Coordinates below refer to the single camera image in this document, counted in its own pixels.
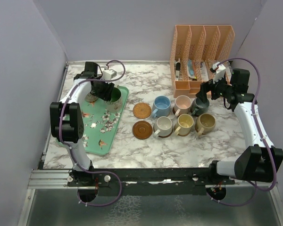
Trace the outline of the grey mug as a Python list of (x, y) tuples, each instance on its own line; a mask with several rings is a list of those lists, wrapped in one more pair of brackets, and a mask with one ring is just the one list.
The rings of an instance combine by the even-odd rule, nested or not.
[(202, 102), (198, 97), (195, 98), (192, 102), (190, 112), (192, 116), (200, 116), (208, 111), (209, 100)]

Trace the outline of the pink mug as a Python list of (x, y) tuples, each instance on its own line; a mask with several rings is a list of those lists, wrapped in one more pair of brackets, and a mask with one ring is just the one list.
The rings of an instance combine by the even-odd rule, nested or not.
[(175, 104), (173, 107), (173, 113), (175, 117), (182, 114), (187, 114), (190, 111), (192, 101), (188, 96), (181, 95), (175, 99)]

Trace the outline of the red floral mug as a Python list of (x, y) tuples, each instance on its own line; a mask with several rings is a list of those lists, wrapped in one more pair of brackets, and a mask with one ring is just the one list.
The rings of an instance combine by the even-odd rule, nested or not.
[(95, 96), (95, 95), (92, 95), (91, 93), (88, 93), (87, 95), (86, 95), (86, 97), (85, 97), (85, 101), (87, 101), (87, 102), (95, 102), (96, 100), (98, 99), (98, 97), (97, 96)]

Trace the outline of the tan mug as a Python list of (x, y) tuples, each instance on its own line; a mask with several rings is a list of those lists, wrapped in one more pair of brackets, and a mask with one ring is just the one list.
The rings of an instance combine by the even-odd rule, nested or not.
[(212, 132), (216, 127), (216, 119), (209, 113), (200, 115), (195, 122), (195, 130), (198, 136)]

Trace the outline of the yellow mug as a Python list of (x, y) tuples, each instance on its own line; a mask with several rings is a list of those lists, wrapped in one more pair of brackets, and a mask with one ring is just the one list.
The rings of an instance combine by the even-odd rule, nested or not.
[(176, 136), (187, 136), (189, 135), (192, 126), (194, 125), (194, 119), (189, 114), (182, 114), (178, 117), (177, 122), (174, 126), (174, 133)]

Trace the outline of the green floral mug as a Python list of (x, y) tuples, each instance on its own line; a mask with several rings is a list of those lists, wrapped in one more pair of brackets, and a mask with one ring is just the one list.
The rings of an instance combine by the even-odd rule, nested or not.
[(113, 88), (111, 93), (111, 100), (104, 102), (106, 105), (106, 109), (111, 113), (117, 113), (121, 110), (123, 101), (122, 101), (122, 93), (119, 88)]

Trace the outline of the blue mug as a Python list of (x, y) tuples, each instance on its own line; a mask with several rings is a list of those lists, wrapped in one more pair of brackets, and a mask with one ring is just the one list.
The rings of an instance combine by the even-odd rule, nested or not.
[(152, 106), (152, 118), (167, 117), (171, 112), (171, 101), (166, 96), (158, 96), (155, 98)]

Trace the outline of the white cream mug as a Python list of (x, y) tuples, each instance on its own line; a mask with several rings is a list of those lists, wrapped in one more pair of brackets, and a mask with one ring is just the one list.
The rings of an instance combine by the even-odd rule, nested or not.
[(153, 126), (154, 134), (153, 137), (167, 136), (173, 132), (173, 123), (170, 118), (161, 116), (157, 119)]

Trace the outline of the woven rattan coaster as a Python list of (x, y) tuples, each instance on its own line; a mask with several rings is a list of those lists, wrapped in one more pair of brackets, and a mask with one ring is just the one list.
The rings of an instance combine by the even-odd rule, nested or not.
[(147, 103), (138, 103), (133, 107), (133, 115), (138, 119), (148, 118), (151, 112), (151, 107)]

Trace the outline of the brown ringed wooden coaster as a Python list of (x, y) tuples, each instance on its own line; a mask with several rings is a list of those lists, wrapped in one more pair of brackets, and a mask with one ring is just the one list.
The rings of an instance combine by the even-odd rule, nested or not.
[(133, 125), (133, 135), (140, 140), (148, 139), (153, 132), (151, 124), (147, 121), (138, 121)]

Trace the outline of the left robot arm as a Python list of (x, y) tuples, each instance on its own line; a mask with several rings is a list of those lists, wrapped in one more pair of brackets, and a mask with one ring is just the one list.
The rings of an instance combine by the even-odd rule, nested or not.
[(64, 144), (73, 163), (73, 170), (79, 172), (78, 180), (85, 186), (94, 182), (92, 161), (83, 146), (84, 123), (80, 104), (89, 93), (110, 101), (114, 83), (98, 76), (99, 65), (86, 62), (83, 72), (74, 77), (74, 83), (67, 94), (58, 102), (50, 104), (51, 135)]

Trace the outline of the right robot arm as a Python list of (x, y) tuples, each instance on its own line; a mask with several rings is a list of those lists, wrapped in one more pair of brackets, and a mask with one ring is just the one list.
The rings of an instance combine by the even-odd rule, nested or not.
[(224, 98), (239, 120), (246, 149), (236, 161), (213, 162), (215, 168), (207, 172), (208, 181), (218, 184), (227, 176), (238, 180), (274, 182), (283, 161), (283, 150), (276, 148), (269, 139), (255, 95), (248, 93), (249, 71), (234, 69), (230, 82), (227, 82), (223, 64), (217, 63), (210, 70), (214, 77), (201, 83), (196, 99), (207, 101), (207, 93), (211, 93), (213, 100)]

